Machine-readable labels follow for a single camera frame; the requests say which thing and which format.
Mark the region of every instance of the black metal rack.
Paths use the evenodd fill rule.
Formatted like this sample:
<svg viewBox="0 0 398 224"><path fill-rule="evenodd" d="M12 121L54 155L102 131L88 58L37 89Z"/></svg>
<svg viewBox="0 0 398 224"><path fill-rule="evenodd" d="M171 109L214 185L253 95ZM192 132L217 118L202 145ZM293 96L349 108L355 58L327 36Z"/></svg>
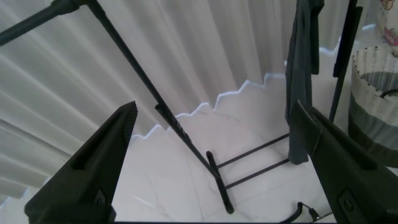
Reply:
<svg viewBox="0 0 398 224"><path fill-rule="evenodd" d="M198 149L193 145L192 141L190 140L188 134L183 130L159 92L156 90L155 86L152 84L152 82L149 80L148 76L146 75L145 71L141 68L137 60L134 58L133 54L131 51L128 49L127 45L124 43L122 40L121 36L117 32L117 30L114 28L112 25L111 21L108 19L106 16L106 13L104 12L103 8L100 6L100 4L97 2L97 0L54 0L51 5L38 13L34 14L33 16L30 16L29 18L23 20L22 22L6 29L5 31L0 33L0 46L3 46L4 44L8 43L9 41L12 41L19 36L25 34L26 32L36 28L37 26L43 24L44 22L47 22L51 20L52 18L62 15L62 14L68 14L73 11L76 11L79 9L80 6L87 5L91 12L96 16L96 18L100 21L100 23L103 25L103 27L106 29L107 33L111 36L113 39L114 43L118 46L120 51L123 53L127 61L130 63L130 65L133 67L133 69L136 71L140 79L144 82L145 86L148 88L150 93L153 95L153 97L157 101L157 106L155 107L156 110L160 113L160 115L163 117L163 119L166 120L166 122L170 125L170 127L177 133L177 135L181 138L181 140L187 145L189 150L191 150L194 155L199 159L199 161L207 168L207 170L212 174L212 176L215 178L218 190L220 191L221 198L223 200L223 203L225 205L225 209L229 214L232 214L234 212L233 205L229 199L227 190L230 189L231 187L234 187L238 184L241 184L247 180L250 180L251 178L257 177L258 175L261 175L267 171L270 171L272 169L275 169L276 167L279 167L285 163L287 163L289 160L284 159L283 161L280 161L276 164L273 164L269 167L266 167L265 169L262 169L260 171L257 171L247 177L244 177L240 180L237 180L231 184L225 185L223 182L223 179L221 178L220 173L218 172L218 169L227 166L228 164L231 164L233 162L238 161L239 159L242 159L254 152L257 152L258 150L261 150L267 146L270 146L276 142L279 142L289 136L289 134L285 134L279 138L276 138L272 141L269 141L259 147L256 147L254 149L251 149L248 152L245 152L235 158L232 158L224 163L221 163L219 165L216 164L213 154L210 151L206 152L206 156L208 158L208 162L206 159L200 154ZM349 60L349 55L353 46L354 42L354 37L356 35L356 30L358 29L358 24L359 24L359 18L361 17L361 12L362 8L356 6L356 0L351 0L349 2L348 10L347 10L347 15L346 15L346 20L345 20L345 25L343 29L343 34L341 37L341 44L338 52L338 57L335 63L335 70L333 73L334 77L338 77L338 82L336 84L336 89L335 89L335 95L333 97L333 104L331 107L331 113L330 113L330 119L333 121L337 105L338 105L338 100L340 98L340 93L341 89L343 86L344 82L344 77L345 77L345 72L348 66L348 60Z"/></svg>

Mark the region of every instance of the two-tone basket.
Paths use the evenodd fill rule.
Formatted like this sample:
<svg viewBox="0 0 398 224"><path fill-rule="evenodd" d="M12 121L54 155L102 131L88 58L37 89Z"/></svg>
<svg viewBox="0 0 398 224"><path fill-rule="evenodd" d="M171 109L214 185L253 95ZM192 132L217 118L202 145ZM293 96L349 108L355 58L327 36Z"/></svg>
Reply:
<svg viewBox="0 0 398 224"><path fill-rule="evenodd" d="M398 58L368 47L352 60L349 135L380 163L398 167Z"/></svg>

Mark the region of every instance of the white curtain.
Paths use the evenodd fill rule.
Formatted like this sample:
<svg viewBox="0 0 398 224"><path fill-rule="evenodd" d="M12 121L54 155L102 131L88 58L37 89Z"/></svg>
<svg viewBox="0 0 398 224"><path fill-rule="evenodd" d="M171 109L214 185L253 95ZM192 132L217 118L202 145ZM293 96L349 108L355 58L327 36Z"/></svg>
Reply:
<svg viewBox="0 0 398 224"><path fill-rule="evenodd" d="M266 72L284 71L295 1L99 3L174 114L213 105L245 80L263 83ZM49 4L1 0L0 30ZM347 5L325 0L322 47L335 48ZM85 6L2 46L0 200L41 187L116 108L133 100L135 134L166 127L152 95Z"/></svg>

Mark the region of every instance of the power cord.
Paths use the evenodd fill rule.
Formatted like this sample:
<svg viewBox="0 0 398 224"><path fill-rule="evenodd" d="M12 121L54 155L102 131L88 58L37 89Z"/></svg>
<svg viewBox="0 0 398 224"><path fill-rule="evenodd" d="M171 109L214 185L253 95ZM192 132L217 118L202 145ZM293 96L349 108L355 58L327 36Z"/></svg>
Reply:
<svg viewBox="0 0 398 224"><path fill-rule="evenodd" d="M292 223L303 212L303 206L308 208L308 212L310 213L313 222L320 219L320 216L318 215L317 211L315 211L315 209L309 207L308 205L304 204L303 202L299 202L299 203L297 203L297 210L295 211L295 213L293 215L291 215L290 217L288 217L287 219L285 219L284 221L281 221L280 223L281 224Z"/></svg>

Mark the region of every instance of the hanging cloth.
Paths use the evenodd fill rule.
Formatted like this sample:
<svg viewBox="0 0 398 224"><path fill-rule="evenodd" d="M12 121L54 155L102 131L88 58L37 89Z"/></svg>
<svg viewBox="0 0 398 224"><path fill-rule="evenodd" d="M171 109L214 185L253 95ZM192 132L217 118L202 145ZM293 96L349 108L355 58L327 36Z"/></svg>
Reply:
<svg viewBox="0 0 398 224"><path fill-rule="evenodd" d="M286 67L286 121L289 124L294 103L312 106L311 74L319 72L318 15L324 0L297 0ZM289 128L289 155L293 164L308 161L299 145L298 133Z"/></svg>

